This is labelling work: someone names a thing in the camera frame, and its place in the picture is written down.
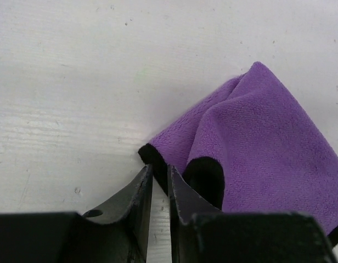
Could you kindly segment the purple and grey towel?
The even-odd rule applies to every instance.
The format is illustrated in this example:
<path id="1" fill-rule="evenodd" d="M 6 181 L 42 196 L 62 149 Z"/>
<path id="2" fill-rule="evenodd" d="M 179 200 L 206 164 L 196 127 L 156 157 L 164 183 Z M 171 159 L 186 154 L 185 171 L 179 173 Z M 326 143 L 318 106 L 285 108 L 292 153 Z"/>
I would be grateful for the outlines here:
<path id="1" fill-rule="evenodd" d="M 138 151 L 167 190 L 172 165 L 226 213 L 301 211 L 338 244 L 338 156 L 262 63 L 233 78 Z"/>

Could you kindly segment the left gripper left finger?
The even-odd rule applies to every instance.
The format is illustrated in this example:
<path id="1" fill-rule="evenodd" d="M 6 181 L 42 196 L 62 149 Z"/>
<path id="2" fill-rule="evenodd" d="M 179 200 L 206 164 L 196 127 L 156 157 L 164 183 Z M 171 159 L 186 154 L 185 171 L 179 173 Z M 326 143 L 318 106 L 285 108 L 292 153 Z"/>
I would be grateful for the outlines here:
<path id="1" fill-rule="evenodd" d="M 0 214 L 0 262 L 146 262 L 152 186 L 146 165 L 83 215 Z"/>

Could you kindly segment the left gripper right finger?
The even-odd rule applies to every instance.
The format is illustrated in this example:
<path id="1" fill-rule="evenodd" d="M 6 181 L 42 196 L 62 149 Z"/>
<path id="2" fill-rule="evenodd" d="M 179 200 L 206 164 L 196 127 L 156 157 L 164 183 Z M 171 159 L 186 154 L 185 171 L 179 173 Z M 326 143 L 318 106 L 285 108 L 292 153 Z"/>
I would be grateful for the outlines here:
<path id="1" fill-rule="evenodd" d="M 220 211 L 170 165 L 173 262 L 337 262 L 313 217 L 300 213 Z"/>

